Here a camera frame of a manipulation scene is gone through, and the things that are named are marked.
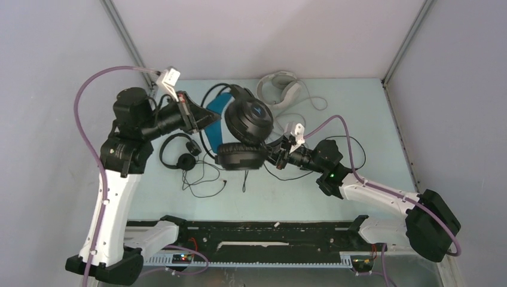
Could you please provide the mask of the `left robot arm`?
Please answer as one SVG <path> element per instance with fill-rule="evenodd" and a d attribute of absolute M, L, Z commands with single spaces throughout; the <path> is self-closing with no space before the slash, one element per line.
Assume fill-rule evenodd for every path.
<path fill-rule="evenodd" d="M 184 248 L 187 230 L 161 220 L 126 242 L 124 235 L 134 193 L 153 152 L 152 142 L 177 130 L 198 133 L 219 121 L 220 115 L 194 103 L 184 91 L 162 108 L 152 109 L 146 91 L 121 91 L 113 105 L 112 130 L 94 154 L 99 167 L 99 192 L 87 239 L 65 268 L 84 279 L 130 286 L 141 274 L 146 259 L 171 245 Z"/>

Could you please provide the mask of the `black and blue gaming headset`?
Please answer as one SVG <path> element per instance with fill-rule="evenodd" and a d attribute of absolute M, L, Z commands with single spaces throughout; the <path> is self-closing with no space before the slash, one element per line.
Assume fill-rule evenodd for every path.
<path fill-rule="evenodd" d="M 215 163 L 228 171 L 260 169 L 268 158 L 265 140 L 273 131 L 272 112 L 248 88 L 227 83 L 212 86 L 201 100 L 201 106 L 218 87 L 223 89 L 206 109 L 223 116 L 228 131 L 237 142 L 223 142 L 219 120 L 205 128 L 210 149 L 215 153 Z"/>

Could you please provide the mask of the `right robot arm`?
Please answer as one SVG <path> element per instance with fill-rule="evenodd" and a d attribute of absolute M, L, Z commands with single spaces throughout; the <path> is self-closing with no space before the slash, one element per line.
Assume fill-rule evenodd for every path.
<path fill-rule="evenodd" d="M 420 256 L 441 262 L 451 255 L 450 247 L 461 224 L 439 193 L 422 194 L 394 190 L 359 176 L 343 159 L 336 142 L 320 141 L 314 149 L 293 149 L 287 138 L 267 144 L 268 162 L 281 170 L 288 164 L 320 173 L 316 183 L 327 196 L 357 201 L 399 215 L 404 222 L 404 236 Z"/>

